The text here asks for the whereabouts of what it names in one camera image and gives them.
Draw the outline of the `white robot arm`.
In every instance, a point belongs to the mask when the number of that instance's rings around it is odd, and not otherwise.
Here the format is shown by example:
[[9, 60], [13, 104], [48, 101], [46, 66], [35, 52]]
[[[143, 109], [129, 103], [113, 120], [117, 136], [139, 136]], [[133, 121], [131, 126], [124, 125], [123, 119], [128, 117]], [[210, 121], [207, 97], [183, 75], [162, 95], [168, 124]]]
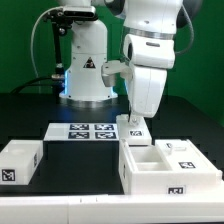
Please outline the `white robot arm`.
[[[60, 28], [72, 31], [71, 64], [61, 98], [102, 103], [117, 97], [115, 76], [125, 80], [129, 121], [155, 116], [167, 71], [174, 66], [174, 35], [191, 23], [203, 0], [56, 0]], [[107, 59], [107, 28], [96, 8], [104, 6], [124, 21], [122, 57]]]

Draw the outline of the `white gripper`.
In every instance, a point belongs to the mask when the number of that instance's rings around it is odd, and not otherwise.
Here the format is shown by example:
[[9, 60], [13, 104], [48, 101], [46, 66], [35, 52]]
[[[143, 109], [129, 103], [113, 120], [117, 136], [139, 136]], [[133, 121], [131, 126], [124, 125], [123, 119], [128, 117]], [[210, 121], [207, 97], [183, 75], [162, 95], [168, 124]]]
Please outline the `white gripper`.
[[115, 85], [117, 73], [125, 80], [131, 121], [137, 124], [137, 116], [152, 118], [159, 108], [167, 70], [175, 61], [174, 41], [127, 34], [123, 54], [123, 62], [105, 62], [101, 76], [106, 87]]

